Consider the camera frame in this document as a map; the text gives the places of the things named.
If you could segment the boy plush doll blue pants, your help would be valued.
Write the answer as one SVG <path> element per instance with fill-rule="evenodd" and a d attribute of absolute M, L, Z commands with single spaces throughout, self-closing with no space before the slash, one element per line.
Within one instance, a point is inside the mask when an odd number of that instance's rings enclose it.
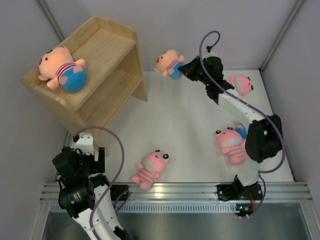
<path fill-rule="evenodd" d="M 67 47 L 55 47 L 40 60 L 38 79 L 46 81 L 49 89 L 62 87 L 65 91 L 79 92 L 87 82 L 84 59 L 74 60 Z"/>

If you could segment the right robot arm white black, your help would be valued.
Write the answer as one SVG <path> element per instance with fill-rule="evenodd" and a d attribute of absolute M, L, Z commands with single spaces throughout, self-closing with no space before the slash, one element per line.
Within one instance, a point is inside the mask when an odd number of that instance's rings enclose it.
<path fill-rule="evenodd" d="M 191 81 L 205 85 L 207 96 L 217 105 L 227 110 L 243 124 L 247 131 L 244 149 L 248 155 L 243 169 L 235 176 L 233 186 L 235 196 L 246 198 L 252 192 L 252 185 L 258 182 L 258 175 L 272 173 L 262 170 L 261 163 L 284 152 L 282 123 L 278 115 L 266 115 L 258 108 L 243 100 L 236 88 L 224 79 L 223 64 L 219 57 L 201 58 L 197 56 L 178 70 Z"/>

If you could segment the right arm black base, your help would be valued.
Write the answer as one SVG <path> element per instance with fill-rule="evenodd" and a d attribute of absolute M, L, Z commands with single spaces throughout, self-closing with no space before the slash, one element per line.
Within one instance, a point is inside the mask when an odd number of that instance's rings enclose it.
<path fill-rule="evenodd" d="M 221 201 L 261 200 L 263 191 L 258 183 L 242 186 L 240 183 L 218 184 L 217 197 Z"/>

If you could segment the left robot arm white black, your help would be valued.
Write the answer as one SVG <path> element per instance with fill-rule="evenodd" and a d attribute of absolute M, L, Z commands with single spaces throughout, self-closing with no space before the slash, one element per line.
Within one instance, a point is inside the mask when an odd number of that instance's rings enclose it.
<path fill-rule="evenodd" d="M 60 177 L 58 204 L 92 240 L 129 240 L 112 204 L 113 187 L 104 175 L 105 149 L 98 159 L 79 148 L 64 147 L 53 160 Z"/>

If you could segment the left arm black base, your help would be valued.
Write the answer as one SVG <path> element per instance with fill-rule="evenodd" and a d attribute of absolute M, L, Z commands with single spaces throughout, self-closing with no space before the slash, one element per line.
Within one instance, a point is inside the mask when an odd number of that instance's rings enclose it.
<path fill-rule="evenodd" d="M 128 193 L 126 191 L 129 190 L 129 186 L 127 184 L 115 184 L 110 188 L 110 197 L 112 201 L 115 201 L 122 193 L 124 193 L 119 201 L 125 201 L 128 197 Z"/>

